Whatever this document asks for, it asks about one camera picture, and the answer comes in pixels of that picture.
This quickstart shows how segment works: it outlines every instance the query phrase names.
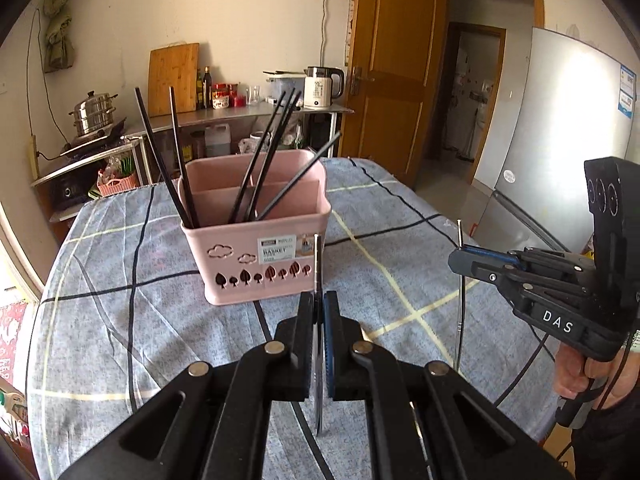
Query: utensil holder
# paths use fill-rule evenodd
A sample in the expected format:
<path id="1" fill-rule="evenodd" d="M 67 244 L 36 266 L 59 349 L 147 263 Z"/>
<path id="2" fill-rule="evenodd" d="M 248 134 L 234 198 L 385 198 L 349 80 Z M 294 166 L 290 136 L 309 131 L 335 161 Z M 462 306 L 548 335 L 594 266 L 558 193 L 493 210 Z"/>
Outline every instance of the utensil holder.
<path id="1" fill-rule="evenodd" d="M 106 184 L 100 184 L 100 182 L 96 182 L 96 184 L 102 196 L 122 193 L 129 189 L 135 189 L 140 185 L 135 171 L 125 178 L 112 178 Z"/>
<path id="2" fill-rule="evenodd" d="M 182 230 L 213 305 L 243 303 L 314 288 L 314 234 L 324 238 L 331 205 L 326 171 L 316 162 L 267 218 L 227 224 L 252 154 L 193 160 L 186 165 L 199 229 Z M 260 212 L 311 158 L 307 150 L 277 152 L 258 199 Z M 238 219 L 254 192 L 258 163 L 244 194 Z M 184 189 L 178 180 L 182 203 Z"/>

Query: cloud-shaped cutout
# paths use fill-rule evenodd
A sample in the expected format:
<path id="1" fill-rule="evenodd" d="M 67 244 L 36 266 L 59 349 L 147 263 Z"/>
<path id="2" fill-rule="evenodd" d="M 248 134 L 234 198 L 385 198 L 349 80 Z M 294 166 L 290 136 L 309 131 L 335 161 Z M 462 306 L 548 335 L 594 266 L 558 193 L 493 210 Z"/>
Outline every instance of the cloud-shaped cutout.
<path id="1" fill-rule="evenodd" d="M 209 258 L 226 258 L 233 253 L 234 250 L 228 245 L 214 245 L 212 249 L 207 251 Z"/>
<path id="2" fill-rule="evenodd" d="M 243 254 L 238 258 L 238 262 L 240 262 L 243 265 L 252 264 L 254 263 L 255 260 L 256 260 L 256 257 L 253 254 Z"/>

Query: metal screw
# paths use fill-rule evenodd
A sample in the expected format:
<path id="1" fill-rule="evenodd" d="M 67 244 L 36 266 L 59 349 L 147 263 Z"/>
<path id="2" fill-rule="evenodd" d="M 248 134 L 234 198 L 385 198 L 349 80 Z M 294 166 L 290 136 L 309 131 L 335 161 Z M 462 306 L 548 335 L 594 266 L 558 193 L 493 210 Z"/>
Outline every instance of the metal screw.
<path id="1" fill-rule="evenodd" d="M 266 345 L 264 345 L 264 351 L 267 354 L 276 355 L 284 352 L 284 343 L 280 341 L 269 341 Z"/>
<path id="2" fill-rule="evenodd" d="M 356 341 L 352 348 L 356 354 L 368 354 L 373 350 L 373 343 L 369 341 Z"/>
<path id="3" fill-rule="evenodd" d="M 209 365 L 204 361 L 196 361 L 189 365 L 189 375 L 191 377 L 202 377 L 209 371 Z"/>
<path id="4" fill-rule="evenodd" d="M 446 375 L 449 372 L 449 365 L 443 363 L 442 361 L 431 361 L 427 368 L 429 369 L 429 373 L 431 375 L 435 375 L 437 377 Z"/>

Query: refrigerator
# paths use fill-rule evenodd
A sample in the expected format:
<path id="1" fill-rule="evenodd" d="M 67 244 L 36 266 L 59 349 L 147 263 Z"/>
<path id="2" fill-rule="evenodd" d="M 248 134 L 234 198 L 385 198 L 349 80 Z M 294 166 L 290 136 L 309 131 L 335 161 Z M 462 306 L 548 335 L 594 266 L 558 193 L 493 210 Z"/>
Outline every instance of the refrigerator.
<path id="1" fill-rule="evenodd" d="M 593 233 L 584 161 L 625 157 L 635 98 L 627 67 L 534 28 L 520 115 L 476 242 L 497 251 L 582 252 Z"/>

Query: door lock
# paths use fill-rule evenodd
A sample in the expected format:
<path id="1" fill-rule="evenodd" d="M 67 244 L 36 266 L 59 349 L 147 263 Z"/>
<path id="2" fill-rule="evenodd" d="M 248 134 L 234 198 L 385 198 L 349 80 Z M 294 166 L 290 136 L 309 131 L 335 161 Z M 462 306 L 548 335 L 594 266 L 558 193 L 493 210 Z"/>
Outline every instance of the door lock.
<path id="1" fill-rule="evenodd" d="M 350 95 L 358 95 L 360 92 L 360 82 L 366 81 L 367 83 L 373 83 L 376 79 L 373 77 L 362 77 L 362 67 L 355 66 L 351 70 L 351 87 L 349 90 Z"/>

